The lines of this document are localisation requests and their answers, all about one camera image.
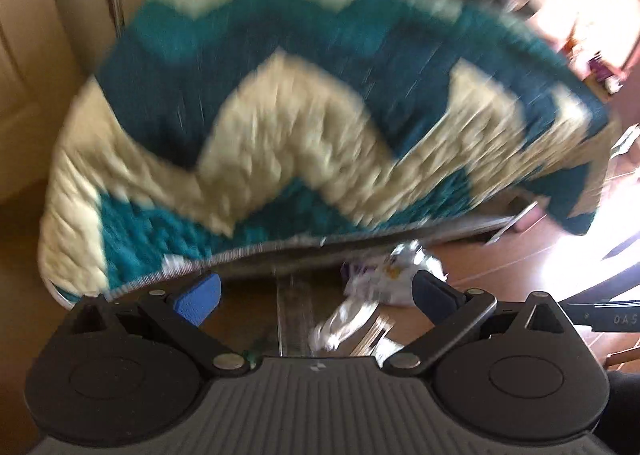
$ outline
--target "clutter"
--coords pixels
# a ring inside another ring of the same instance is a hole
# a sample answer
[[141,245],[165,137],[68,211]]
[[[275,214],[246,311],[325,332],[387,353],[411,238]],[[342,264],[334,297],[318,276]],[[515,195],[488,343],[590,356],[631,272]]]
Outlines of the clutter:
[[335,351],[369,321],[378,302],[351,297],[340,304],[327,321],[316,326],[309,335],[309,346],[314,353]]
[[442,263],[418,241],[398,244],[390,255],[343,266],[346,278],[344,294],[362,300],[413,307],[412,280],[415,273],[427,270],[447,280]]
[[595,76],[609,95],[613,95],[622,88],[624,73],[617,67],[613,67],[602,57],[600,52],[589,60],[589,70]]
[[382,367],[390,355],[398,352],[402,345],[386,338],[395,322],[385,314],[380,314],[369,331],[364,335],[358,346],[351,351],[350,356],[374,356],[378,365]]

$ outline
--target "chevron pattern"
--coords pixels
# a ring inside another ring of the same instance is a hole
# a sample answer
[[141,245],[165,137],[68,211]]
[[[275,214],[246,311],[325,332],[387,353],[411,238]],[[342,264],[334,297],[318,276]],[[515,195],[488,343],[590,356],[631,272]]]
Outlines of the chevron pattern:
[[460,0],[149,0],[60,137],[40,268],[113,291],[164,255],[415,226],[523,181],[584,232],[612,128]]

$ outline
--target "metal screw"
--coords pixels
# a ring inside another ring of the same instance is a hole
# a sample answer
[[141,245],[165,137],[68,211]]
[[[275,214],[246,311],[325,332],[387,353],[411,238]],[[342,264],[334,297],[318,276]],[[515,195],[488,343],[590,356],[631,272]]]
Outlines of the metal screw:
[[420,365],[420,358],[411,352],[399,352],[389,358],[389,363],[396,369],[410,370]]
[[244,365],[244,358],[236,353],[218,354],[213,358],[213,366],[220,370],[238,370]]

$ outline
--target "blue gripper pad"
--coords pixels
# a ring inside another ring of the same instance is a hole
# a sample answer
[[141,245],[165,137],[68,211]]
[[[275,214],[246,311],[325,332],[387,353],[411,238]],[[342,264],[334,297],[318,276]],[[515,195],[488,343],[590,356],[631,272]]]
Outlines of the blue gripper pad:
[[220,277],[207,276],[175,299],[174,310],[185,320],[199,327],[220,303],[221,293]]

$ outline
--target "door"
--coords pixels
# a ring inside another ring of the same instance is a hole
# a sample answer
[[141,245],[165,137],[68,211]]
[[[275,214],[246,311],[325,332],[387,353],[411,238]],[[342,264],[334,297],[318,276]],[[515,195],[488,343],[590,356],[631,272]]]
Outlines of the door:
[[53,0],[0,0],[0,202],[46,178],[82,82]]

